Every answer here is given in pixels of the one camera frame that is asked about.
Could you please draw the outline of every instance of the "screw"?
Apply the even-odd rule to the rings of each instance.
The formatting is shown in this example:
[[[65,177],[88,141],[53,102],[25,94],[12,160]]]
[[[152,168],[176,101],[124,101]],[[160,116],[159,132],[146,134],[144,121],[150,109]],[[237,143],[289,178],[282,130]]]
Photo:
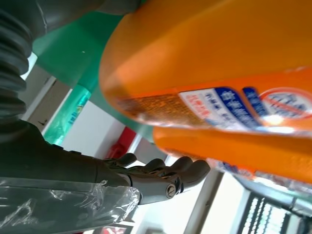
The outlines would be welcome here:
[[[173,198],[175,195],[175,186],[174,184],[169,184],[166,188],[166,196],[168,199]]]

